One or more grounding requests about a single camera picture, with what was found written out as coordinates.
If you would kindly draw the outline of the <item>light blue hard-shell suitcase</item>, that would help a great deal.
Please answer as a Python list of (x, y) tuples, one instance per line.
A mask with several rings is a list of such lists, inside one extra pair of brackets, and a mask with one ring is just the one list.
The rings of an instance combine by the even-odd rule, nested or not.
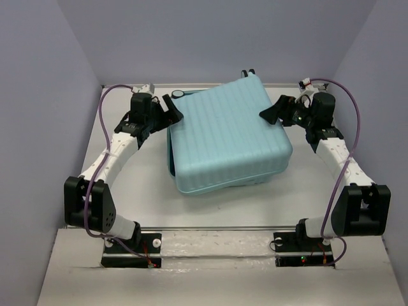
[(288, 167), (292, 144), (280, 123), (260, 117), (272, 102), (254, 70), (171, 98), (184, 116), (167, 132), (168, 170), (180, 193), (264, 183)]

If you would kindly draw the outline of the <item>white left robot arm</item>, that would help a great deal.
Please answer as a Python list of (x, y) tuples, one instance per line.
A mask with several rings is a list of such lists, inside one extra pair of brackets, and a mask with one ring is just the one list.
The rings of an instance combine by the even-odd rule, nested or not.
[(183, 119), (169, 95), (163, 96), (166, 109), (149, 92), (131, 96), (130, 109), (106, 137), (106, 149), (88, 169), (64, 183), (64, 219), (66, 224), (84, 229), (94, 238), (115, 240), (124, 250), (140, 247), (140, 224), (119, 215), (110, 188), (127, 163), (147, 138)]

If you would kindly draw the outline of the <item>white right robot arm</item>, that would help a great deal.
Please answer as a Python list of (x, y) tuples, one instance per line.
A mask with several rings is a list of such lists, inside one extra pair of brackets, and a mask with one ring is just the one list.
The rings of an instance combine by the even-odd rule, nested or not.
[(302, 98), (281, 95), (259, 114), (271, 125), (304, 128), (307, 143), (336, 180), (324, 216), (301, 219), (296, 225), (293, 242), (301, 250), (310, 249), (317, 238), (381, 236), (386, 229), (391, 191), (376, 184), (350, 154), (333, 125), (334, 110), (335, 97), (318, 92), (309, 106)]

